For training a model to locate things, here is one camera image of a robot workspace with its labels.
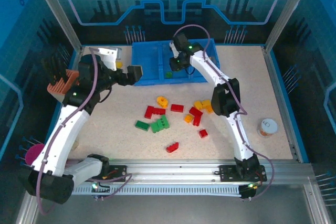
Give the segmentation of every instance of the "pink object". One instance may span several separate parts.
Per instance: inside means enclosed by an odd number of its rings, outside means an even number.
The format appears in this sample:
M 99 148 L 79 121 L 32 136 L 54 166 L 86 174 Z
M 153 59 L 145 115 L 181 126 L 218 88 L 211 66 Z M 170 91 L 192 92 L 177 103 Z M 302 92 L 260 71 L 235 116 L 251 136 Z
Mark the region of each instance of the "pink object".
M 32 165 L 32 163 L 37 159 L 38 155 L 42 152 L 44 144 L 35 144 L 26 153 L 25 160 L 27 165 Z

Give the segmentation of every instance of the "speckled tabletop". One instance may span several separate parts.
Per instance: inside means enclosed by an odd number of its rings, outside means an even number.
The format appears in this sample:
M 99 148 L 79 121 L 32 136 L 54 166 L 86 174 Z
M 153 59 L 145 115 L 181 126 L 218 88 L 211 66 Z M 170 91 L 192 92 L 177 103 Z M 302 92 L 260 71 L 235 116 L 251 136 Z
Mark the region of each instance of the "speckled tabletop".
M 125 67 L 131 63 L 132 48 L 122 48 Z M 241 103 L 248 112 L 247 116 L 242 116 L 242 121 L 252 147 L 272 159 L 292 159 L 261 47 L 216 46 L 216 49 L 221 69 L 239 80 Z M 69 158 L 84 158 L 96 153 L 121 159 L 233 159 L 232 140 L 218 116 L 204 112 L 199 127 L 183 120 L 194 101 L 211 99 L 212 92 L 213 87 L 208 83 L 142 87 L 114 85 L 110 97 L 97 104 L 84 125 L 78 136 L 79 146 Z M 167 109 L 171 127 L 155 134 L 151 129 L 146 132 L 134 127 L 137 120 L 150 123 L 159 118 L 154 115 L 151 120 L 145 119 L 144 113 L 148 105 L 157 106 L 156 98 L 161 95 L 170 104 L 184 105 L 184 113 Z M 262 138 L 257 133 L 257 126 L 263 118 L 272 118 L 278 123 L 278 132 L 270 138 Z M 201 129 L 206 129 L 209 136 L 201 139 L 198 135 Z M 180 143 L 179 149 L 167 153 L 165 148 L 174 142 Z

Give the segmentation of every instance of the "enclosure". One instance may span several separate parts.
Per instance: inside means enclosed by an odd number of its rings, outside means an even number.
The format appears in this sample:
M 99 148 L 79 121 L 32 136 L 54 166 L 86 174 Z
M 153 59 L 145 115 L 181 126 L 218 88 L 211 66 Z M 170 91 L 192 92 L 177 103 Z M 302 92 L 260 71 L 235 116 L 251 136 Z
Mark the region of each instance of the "enclosure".
M 142 200 L 146 207 L 141 207 L 138 219 L 133 215 L 112 219 L 151 223 L 154 220 L 146 213 L 151 209 L 157 212 L 155 223 L 164 223 L 160 218 L 183 223 L 183 211 L 194 216 L 193 223 L 216 223 L 220 218 L 260 223 L 260 215 L 265 223 L 333 223 L 336 0 L 0 2 L 0 174 L 2 184 L 9 185 L 1 192 L 1 223 L 105 222 L 112 218 L 107 207 L 124 216 Z M 242 122 L 249 141 L 273 161 L 275 179 L 264 199 L 259 199 L 262 203 L 240 204 L 234 197 L 214 196 L 218 190 L 237 186 L 221 183 L 214 174 L 219 165 L 235 164 L 227 127 L 205 111 L 199 128 L 184 122 L 194 102 L 211 99 L 213 92 L 198 71 L 171 72 L 169 42 L 180 27 L 190 24 L 209 32 L 207 54 L 221 71 L 239 80 L 241 103 L 248 111 Z M 205 46 L 204 31 L 189 27 L 184 32 L 192 42 Z M 141 65 L 143 77 L 133 87 L 113 86 L 111 96 L 96 106 L 80 131 L 69 162 L 97 153 L 109 157 L 110 164 L 126 165 L 133 174 L 126 186 L 129 191 L 111 202 L 95 202 L 85 191 L 91 184 L 83 183 L 67 203 L 42 216 L 36 198 L 17 178 L 27 166 L 27 150 L 47 143 L 62 108 L 47 91 L 49 77 L 41 60 L 57 56 L 67 69 L 76 70 L 81 57 L 90 54 L 89 48 L 109 46 L 121 49 L 119 63 L 125 71 L 130 64 Z M 137 120 L 151 123 L 143 115 L 161 95 L 170 104 L 185 106 L 183 113 L 167 109 L 171 129 L 154 134 L 134 127 Z M 257 132 L 263 118 L 278 124 L 278 132 L 270 138 Z M 200 129 L 209 134 L 204 140 L 198 135 Z M 180 143 L 178 151 L 167 153 L 165 148 L 173 142 Z M 267 185 L 272 167 L 264 158 L 260 162 Z M 208 203 L 201 210 L 203 201 Z M 275 216 L 270 208 L 274 201 L 280 209 Z M 220 204 L 226 212 L 218 208 Z M 159 214 L 165 207 L 176 213 L 177 220 Z M 93 213 L 86 215 L 88 209 Z

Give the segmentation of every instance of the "glass panel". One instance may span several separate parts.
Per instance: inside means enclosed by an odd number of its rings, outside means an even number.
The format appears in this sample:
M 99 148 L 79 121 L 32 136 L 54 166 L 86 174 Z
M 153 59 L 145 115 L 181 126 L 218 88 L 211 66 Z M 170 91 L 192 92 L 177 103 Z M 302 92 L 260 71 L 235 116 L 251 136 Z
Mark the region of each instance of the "glass panel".
M 336 163 L 335 0 L 301 0 L 274 47 L 311 162 Z
M 17 175 L 31 146 L 23 137 L 44 142 L 56 105 L 40 60 L 61 50 L 68 64 L 73 49 L 45 0 L 0 0 L 0 27 L 0 184 L 10 185 L 0 223 L 14 223 L 24 192 Z
M 59 1 L 82 44 L 168 40 L 178 27 L 192 23 L 203 25 L 217 43 L 264 43 L 286 3 L 286 0 Z M 145 33 L 145 38 L 130 36 L 132 33 Z M 204 34 L 197 29 L 191 37 L 202 38 Z

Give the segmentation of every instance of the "yellow toy block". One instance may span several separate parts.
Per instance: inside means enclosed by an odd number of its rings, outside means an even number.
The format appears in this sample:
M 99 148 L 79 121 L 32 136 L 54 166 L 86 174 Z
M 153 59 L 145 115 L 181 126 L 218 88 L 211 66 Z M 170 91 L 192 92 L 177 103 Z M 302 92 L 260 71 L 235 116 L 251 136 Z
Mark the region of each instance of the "yellow toy block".
M 184 121 L 186 121 L 187 123 L 190 123 L 192 120 L 194 119 L 194 117 L 190 114 L 186 115 L 184 118 Z
M 166 97 L 158 97 L 158 98 L 156 99 L 156 101 L 157 101 L 157 104 L 158 104 L 160 107 L 162 107 L 162 108 L 164 108 L 164 109 L 166 109 L 166 108 L 168 107 L 168 100 L 166 99 Z
M 197 108 L 198 110 L 202 110 L 203 105 L 200 101 L 194 102 L 194 107 Z
M 203 108 L 206 108 L 206 107 L 208 107 L 208 106 L 211 106 L 211 101 L 210 101 L 210 100 L 204 100 L 204 101 L 202 102 L 202 106 L 203 106 Z
M 115 65 L 117 68 L 122 68 L 122 62 L 121 61 L 116 61 Z

